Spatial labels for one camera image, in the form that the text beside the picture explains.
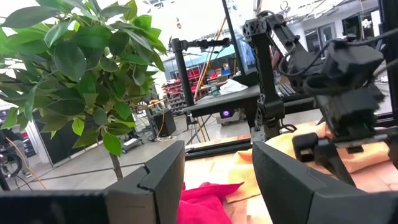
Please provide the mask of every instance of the pink cloth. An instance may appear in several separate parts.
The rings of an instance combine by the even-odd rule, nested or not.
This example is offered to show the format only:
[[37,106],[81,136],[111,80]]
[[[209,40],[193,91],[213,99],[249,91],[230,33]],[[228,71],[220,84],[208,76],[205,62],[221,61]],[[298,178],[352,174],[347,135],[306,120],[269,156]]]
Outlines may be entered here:
[[206,182],[197,189],[185,190],[184,183],[177,224],[232,224],[224,210],[223,201],[225,196],[237,191],[242,184],[218,185]]

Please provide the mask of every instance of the gray floor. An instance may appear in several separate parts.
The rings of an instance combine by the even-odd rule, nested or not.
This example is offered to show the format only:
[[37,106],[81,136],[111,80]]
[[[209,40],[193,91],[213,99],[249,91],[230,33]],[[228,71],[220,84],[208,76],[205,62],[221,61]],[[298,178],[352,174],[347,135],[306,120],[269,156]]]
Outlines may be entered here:
[[[388,113],[391,111],[391,104],[389,99],[388,85],[378,85],[379,88],[386,94],[386,100],[381,104],[381,109],[378,113]],[[249,128],[246,122],[230,124],[228,126],[221,126],[217,124],[214,114],[206,123],[206,129],[211,139],[228,138],[240,134],[248,134]],[[303,113],[296,113],[287,115],[284,119],[285,124],[300,124],[309,121],[319,120],[322,117],[318,110],[306,111]],[[149,142],[142,146],[137,146],[127,154],[122,155],[120,163],[124,175],[130,174],[136,170],[140,164],[148,161],[159,152],[170,146],[176,140],[184,140],[187,142],[191,138],[191,132],[186,131],[185,117],[179,116],[175,118],[177,126],[174,132],[174,138],[162,142]],[[112,170],[111,159],[102,145],[89,150],[88,152],[72,159],[63,165],[53,168],[49,164],[42,164],[39,161],[38,155],[29,158],[31,168],[40,177],[46,189],[61,190],[61,189],[103,189],[116,181],[116,176]],[[74,175],[76,173],[89,172],[87,174]],[[29,182],[33,189],[44,189],[34,178],[25,179]],[[28,186],[20,179],[8,179],[10,188],[17,189],[17,185],[21,190],[29,190]]]

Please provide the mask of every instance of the potted plant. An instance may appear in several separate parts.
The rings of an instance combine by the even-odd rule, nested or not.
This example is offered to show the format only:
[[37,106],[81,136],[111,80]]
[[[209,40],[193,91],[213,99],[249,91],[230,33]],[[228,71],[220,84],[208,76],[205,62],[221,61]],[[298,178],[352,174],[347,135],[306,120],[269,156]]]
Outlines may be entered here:
[[[0,74],[0,98],[15,105],[1,128],[24,129],[39,111],[41,131],[53,137],[73,120],[80,136],[74,147],[92,145],[102,135],[121,179],[118,136],[135,126],[131,108],[154,83],[156,72],[148,68],[164,71],[160,30],[151,27],[151,16],[137,16],[134,0],[103,9],[96,0],[36,1],[39,6],[15,11],[1,25],[16,32],[6,36],[0,30],[0,68],[16,75]],[[25,69],[10,67],[10,60]],[[85,130],[87,117],[98,126]]]

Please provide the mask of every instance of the person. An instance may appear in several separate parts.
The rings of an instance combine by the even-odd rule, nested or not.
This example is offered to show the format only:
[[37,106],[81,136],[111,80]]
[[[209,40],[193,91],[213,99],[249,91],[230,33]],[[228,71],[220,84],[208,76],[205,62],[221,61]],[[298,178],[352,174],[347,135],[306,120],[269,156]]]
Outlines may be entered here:
[[22,159],[22,173],[25,175],[26,178],[32,177],[32,174],[30,173],[28,168],[29,161],[27,160],[27,157],[25,155],[25,147],[23,142],[24,139],[22,138],[21,134],[16,134],[10,129],[3,129],[2,132],[7,139],[9,139],[15,144],[16,147],[18,147],[18,150],[16,150],[15,146],[6,139],[7,144],[5,144],[5,146],[7,148],[7,151],[17,154]]

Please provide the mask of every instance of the plant stem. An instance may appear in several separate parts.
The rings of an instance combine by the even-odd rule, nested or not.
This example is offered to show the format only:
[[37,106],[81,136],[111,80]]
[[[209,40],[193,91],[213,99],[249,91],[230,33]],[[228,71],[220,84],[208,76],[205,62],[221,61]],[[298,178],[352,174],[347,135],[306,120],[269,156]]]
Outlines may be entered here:
[[116,178],[118,180],[123,179],[123,173],[122,173],[122,168],[120,167],[120,162],[117,156],[115,156],[112,153],[109,153],[111,156],[112,164],[113,164],[113,171],[116,174]]

